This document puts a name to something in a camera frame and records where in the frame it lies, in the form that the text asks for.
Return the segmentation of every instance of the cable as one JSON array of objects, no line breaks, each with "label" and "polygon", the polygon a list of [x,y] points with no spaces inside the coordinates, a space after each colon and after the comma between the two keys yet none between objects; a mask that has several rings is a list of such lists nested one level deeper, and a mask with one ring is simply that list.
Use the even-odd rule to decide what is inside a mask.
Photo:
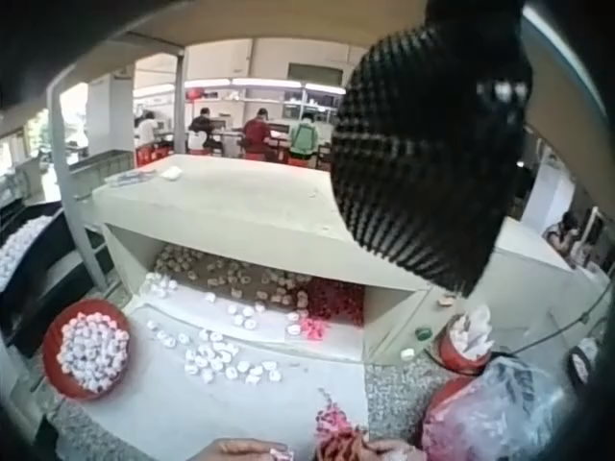
[{"label": "cable", "polygon": [[604,291],[600,294],[600,296],[596,299],[596,301],[585,312],[580,314],[580,316],[577,319],[575,319],[573,322],[571,322],[570,324],[568,324],[567,326],[565,326],[563,328],[560,328],[559,330],[557,330],[554,333],[548,334],[544,338],[538,339],[538,340],[534,341],[533,343],[527,344],[523,348],[520,348],[517,351],[514,351],[513,354],[516,355],[518,353],[525,352],[528,349],[535,348],[536,346],[538,346],[538,345],[540,345],[542,343],[545,343],[545,342],[549,341],[550,339],[555,338],[557,335],[562,334],[562,333],[568,331],[570,328],[572,328],[576,324],[587,325],[589,323],[589,316],[590,316],[590,314],[596,309],[596,307],[598,307],[598,304],[600,304],[600,302],[603,300],[604,296],[606,295],[608,290],[613,285],[613,280],[615,280],[615,279],[614,278],[610,279],[610,281],[608,282],[608,284],[605,287]]}]

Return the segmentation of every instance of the red bowl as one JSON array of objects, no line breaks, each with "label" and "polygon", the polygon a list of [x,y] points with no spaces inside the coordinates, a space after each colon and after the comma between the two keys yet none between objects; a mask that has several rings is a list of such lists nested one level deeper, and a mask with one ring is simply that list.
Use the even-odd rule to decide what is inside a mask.
[{"label": "red bowl", "polygon": [[[126,316],[117,309],[117,307],[105,300],[82,300],[74,303],[56,317],[51,326],[47,329],[42,342],[42,363],[49,382],[51,382],[58,392],[71,399],[95,400],[108,394],[117,385],[124,376],[128,359],[122,371],[117,375],[117,378],[113,381],[109,389],[99,392],[98,394],[84,389],[73,376],[65,375],[56,358],[62,345],[62,327],[66,325],[68,321],[77,317],[77,314],[80,312],[85,315],[100,312],[103,315],[109,315],[117,322],[118,328],[128,331],[129,334],[131,329]],[[130,358],[130,338],[128,340],[127,354]]]},{"label": "red bowl", "polygon": [[444,334],[442,334],[440,338],[440,342],[438,344],[438,352],[440,354],[440,359],[442,363],[450,370],[459,373],[469,373],[473,374],[482,369],[487,362],[489,361],[489,357],[491,356],[491,352],[486,355],[480,357],[477,360],[470,360],[461,355],[455,346],[453,346],[453,342],[451,341],[451,336],[449,332],[453,327],[455,321],[459,318],[458,315],[455,315],[449,323],[446,325],[444,330]]}]

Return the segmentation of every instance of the ceiling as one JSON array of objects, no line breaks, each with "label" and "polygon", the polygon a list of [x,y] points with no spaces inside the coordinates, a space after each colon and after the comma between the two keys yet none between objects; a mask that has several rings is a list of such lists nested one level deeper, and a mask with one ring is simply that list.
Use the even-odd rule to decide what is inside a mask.
[{"label": "ceiling", "polygon": [[[108,10],[115,1],[94,3],[100,3],[99,8],[107,3]],[[194,0],[179,6],[178,2],[161,0],[142,3],[143,7],[172,6],[145,18],[133,30],[182,46],[246,36],[292,36],[367,47],[391,31],[419,24],[425,7],[423,0]],[[132,13],[132,18],[137,17],[135,10]],[[129,14],[120,16],[118,22],[131,20]],[[524,40],[535,72],[529,123],[549,140],[596,203],[615,216],[615,157],[603,114],[579,84],[577,74],[541,34],[527,26]],[[73,46],[71,52],[77,53],[77,48]],[[98,45],[78,61],[67,77],[68,83],[89,81],[156,51],[121,41]],[[27,119],[28,109],[42,107],[39,94],[43,89],[31,91],[26,98],[29,104],[5,112],[0,133],[19,127]]]}]

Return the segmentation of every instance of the metal pole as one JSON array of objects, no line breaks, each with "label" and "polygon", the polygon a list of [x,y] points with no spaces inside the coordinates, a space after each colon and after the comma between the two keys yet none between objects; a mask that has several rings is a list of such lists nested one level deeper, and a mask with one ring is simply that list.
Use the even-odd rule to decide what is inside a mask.
[{"label": "metal pole", "polygon": [[185,154],[185,51],[178,53],[175,68],[175,108],[173,123],[173,151]]},{"label": "metal pole", "polygon": [[62,118],[62,106],[60,105],[60,85],[57,83],[47,87],[47,108],[49,110],[49,134],[51,137],[51,158],[54,161],[54,169],[60,187],[61,204],[66,216],[68,229],[73,236],[77,251],[81,256],[89,276],[96,287],[105,292],[107,280],[103,270],[98,264],[96,254],[87,238],[86,228],[73,190],[72,178],[66,160],[66,146],[64,145],[64,119]]}]

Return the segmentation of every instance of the worker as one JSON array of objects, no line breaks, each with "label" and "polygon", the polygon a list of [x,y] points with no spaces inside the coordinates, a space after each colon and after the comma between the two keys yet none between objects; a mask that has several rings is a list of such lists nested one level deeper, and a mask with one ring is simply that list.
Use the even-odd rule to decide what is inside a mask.
[{"label": "worker", "polygon": [[267,109],[259,109],[257,116],[248,120],[244,125],[241,147],[245,150],[246,158],[263,161],[273,152],[267,144],[271,138],[271,130],[267,124],[268,118]]},{"label": "worker", "polygon": [[[190,461],[275,461],[271,450],[281,453],[287,451],[283,444],[263,442],[255,439],[218,439],[214,440]],[[348,458],[335,458],[329,453],[317,453],[314,459],[336,461],[337,459],[357,459],[359,461],[382,461],[402,459],[404,461],[425,461],[424,454],[403,440],[377,440],[367,442],[359,448],[359,453],[351,453]]]},{"label": "worker", "polygon": [[572,250],[578,235],[577,219],[571,211],[566,211],[561,221],[547,227],[542,236],[562,257],[566,258]]},{"label": "worker", "polygon": [[318,131],[314,114],[304,113],[301,122],[290,129],[290,156],[288,164],[308,166],[311,156],[318,150]]},{"label": "worker", "polygon": [[209,108],[202,108],[188,127],[188,151],[194,155],[211,153],[210,142],[213,124],[209,118]]},{"label": "worker", "polygon": [[154,113],[148,110],[143,114],[143,119],[136,128],[136,133],[138,135],[138,147],[154,148],[157,129],[158,122],[155,120]]}]

